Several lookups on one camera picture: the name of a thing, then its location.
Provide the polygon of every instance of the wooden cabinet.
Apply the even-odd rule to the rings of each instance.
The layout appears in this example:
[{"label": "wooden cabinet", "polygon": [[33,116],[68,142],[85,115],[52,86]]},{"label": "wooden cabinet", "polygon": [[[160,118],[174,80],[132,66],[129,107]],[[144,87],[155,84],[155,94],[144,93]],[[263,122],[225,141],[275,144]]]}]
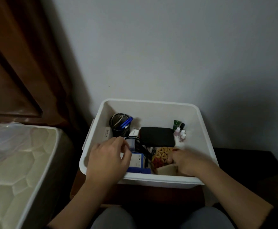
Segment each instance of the wooden cabinet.
[{"label": "wooden cabinet", "polygon": [[83,141],[71,90],[39,0],[0,0],[0,123],[59,127]]}]

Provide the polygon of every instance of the dark sleeve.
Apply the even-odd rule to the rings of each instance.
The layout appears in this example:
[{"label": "dark sleeve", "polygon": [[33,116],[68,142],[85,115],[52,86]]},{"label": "dark sleeve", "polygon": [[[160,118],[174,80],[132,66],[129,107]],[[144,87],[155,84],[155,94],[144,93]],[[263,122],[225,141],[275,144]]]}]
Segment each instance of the dark sleeve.
[{"label": "dark sleeve", "polygon": [[260,229],[278,228],[278,209],[273,208],[267,215]]}]

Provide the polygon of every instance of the gray wall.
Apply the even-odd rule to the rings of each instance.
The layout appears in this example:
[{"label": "gray wall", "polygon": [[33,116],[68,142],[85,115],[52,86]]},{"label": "gray wall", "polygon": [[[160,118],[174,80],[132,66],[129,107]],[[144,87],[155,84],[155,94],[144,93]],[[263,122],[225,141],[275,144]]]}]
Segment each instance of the gray wall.
[{"label": "gray wall", "polygon": [[87,121],[106,98],[192,103],[213,146],[278,158],[278,0],[42,0]]}]

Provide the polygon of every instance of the pen holder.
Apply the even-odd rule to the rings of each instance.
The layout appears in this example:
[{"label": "pen holder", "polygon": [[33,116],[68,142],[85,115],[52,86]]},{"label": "pen holder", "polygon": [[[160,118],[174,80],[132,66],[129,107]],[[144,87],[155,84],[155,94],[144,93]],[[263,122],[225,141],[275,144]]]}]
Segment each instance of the pen holder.
[{"label": "pen holder", "polygon": [[114,137],[118,137],[118,136],[127,137],[129,135],[131,123],[129,123],[129,126],[127,128],[120,129],[121,125],[129,118],[130,118],[129,115],[120,114],[120,115],[114,115],[109,119],[109,126],[111,127],[112,134]]}]

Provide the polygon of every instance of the white plastic bin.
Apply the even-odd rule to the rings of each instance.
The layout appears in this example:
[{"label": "white plastic bin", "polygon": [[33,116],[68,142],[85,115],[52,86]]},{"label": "white plastic bin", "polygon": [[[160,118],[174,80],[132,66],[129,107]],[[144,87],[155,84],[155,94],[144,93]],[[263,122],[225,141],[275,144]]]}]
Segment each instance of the white plastic bin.
[{"label": "white plastic bin", "polygon": [[[139,129],[144,126],[172,128],[174,120],[182,121],[187,133],[185,146],[206,154],[218,165],[202,115],[195,105],[147,100],[107,99],[101,103],[88,132],[79,163],[82,173],[86,174],[92,146],[102,142],[105,127],[109,126],[109,119],[116,112],[134,117],[131,129]],[[196,177],[141,173],[126,173],[119,183],[170,188],[192,188],[196,185],[203,185]]]}]

